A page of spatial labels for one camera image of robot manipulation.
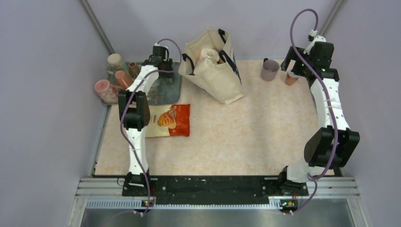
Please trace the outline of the salmon pink mug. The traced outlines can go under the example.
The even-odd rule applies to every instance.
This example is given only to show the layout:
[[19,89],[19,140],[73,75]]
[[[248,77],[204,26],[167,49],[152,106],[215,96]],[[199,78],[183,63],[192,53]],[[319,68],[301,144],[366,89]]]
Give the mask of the salmon pink mug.
[[298,81],[299,78],[299,75],[296,75],[293,71],[289,70],[285,78],[285,84],[287,86],[292,86]]

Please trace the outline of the lilac mug black handle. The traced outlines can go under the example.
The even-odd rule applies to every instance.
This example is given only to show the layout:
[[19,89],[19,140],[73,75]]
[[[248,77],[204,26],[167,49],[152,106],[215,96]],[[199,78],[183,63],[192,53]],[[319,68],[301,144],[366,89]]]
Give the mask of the lilac mug black handle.
[[273,81],[279,69],[280,65],[277,61],[264,58],[260,77],[264,81]]

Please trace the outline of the beige canvas tote bag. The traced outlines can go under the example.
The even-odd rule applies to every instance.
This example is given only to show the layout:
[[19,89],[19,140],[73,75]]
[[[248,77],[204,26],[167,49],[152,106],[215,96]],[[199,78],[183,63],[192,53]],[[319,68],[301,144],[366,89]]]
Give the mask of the beige canvas tote bag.
[[[215,63],[211,59],[199,61],[203,48],[217,50],[219,62]],[[182,58],[179,74],[204,89],[221,104],[227,105],[244,97],[229,32],[207,29],[197,39],[186,44]]]

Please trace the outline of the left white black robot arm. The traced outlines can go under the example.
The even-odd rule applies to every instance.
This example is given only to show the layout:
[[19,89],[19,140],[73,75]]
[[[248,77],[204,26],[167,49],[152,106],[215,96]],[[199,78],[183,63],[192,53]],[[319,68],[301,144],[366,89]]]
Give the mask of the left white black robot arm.
[[120,129],[130,146],[127,181],[139,195],[149,194],[152,188],[145,151],[146,129],[150,123],[147,94],[155,83],[163,80],[174,81],[173,60],[167,47],[155,44],[152,54],[143,61],[139,75],[118,94]]

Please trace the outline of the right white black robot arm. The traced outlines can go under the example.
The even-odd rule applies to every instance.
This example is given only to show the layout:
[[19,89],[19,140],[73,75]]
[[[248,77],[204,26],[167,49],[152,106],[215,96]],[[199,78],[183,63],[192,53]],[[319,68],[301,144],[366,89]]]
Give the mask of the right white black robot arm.
[[359,133],[351,130],[343,114],[339,74],[330,67],[333,51],[334,45],[326,42],[315,42],[308,50],[290,47],[280,65],[288,77],[306,78],[319,123],[305,145],[304,156],[279,174],[277,188],[281,194],[303,189],[310,176],[344,167],[360,141]]

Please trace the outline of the brown cup on tray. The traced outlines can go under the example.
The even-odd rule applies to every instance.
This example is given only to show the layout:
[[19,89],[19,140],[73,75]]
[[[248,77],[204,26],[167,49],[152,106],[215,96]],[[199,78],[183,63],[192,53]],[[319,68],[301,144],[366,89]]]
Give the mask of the brown cup on tray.
[[140,68],[136,62],[128,63],[129,73],[132,79],[136,79],[140,73]]

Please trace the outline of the floral blue serving tray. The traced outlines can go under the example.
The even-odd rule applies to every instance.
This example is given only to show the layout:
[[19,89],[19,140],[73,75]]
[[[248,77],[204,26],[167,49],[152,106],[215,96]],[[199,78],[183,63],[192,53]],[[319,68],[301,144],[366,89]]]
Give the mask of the floral blue serving tray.
[[182,76],[178,73],[179,63],[173,63],[174,78],[158,78],[155,84],[147,93],[149,105],[171,105],[178,103],[181,94]]

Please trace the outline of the pink cup off tray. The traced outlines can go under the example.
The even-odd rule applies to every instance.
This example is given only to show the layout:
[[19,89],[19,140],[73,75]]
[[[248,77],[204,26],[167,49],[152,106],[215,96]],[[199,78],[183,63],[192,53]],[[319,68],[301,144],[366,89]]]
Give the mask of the pink cup off tray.
[[112,105],[118,103],[118,92],[121,90],[120,86],[114,85],[106,79],[102,79],[96,82],[94,89],[105,104]]

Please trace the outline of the cassava chips bag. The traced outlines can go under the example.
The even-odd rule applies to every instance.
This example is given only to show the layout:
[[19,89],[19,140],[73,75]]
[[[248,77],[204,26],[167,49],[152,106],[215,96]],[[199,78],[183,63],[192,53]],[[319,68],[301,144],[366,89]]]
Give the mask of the cassava chips bag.
[[150,122],[146,137],[190,135],[190,104],[150,106]]

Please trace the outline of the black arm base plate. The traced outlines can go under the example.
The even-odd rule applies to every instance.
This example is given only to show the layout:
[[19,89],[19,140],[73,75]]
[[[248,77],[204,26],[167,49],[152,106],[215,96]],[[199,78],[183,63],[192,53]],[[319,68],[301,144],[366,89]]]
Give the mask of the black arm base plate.
[[157,205],[253,205],[268,204],[273,196],[307,196],[305,183],[285,183],[272,176],[154,175],[150,187],[124,183],[122,195],[150,197]]

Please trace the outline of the aluminium frame rail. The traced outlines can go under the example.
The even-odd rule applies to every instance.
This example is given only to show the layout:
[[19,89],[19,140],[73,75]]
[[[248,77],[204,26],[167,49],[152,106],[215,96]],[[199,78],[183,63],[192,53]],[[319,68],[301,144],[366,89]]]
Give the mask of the aluminium frame rail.
[[123,185],[126,183],[122,178],[86,178],[80,180],[76,196],[87,201],[88,208],[114,208],[114,209],[282,209],[284,207],[295,207],[312,196],[315,199],[348,199],[357,198],[360,193],[356,181],[351,177],[324,177],[317,183],[306,182],[307,196],[273,196],[268,204],[253,205],[157,205],[156,200],[150,197],[126,197],[122,195]]

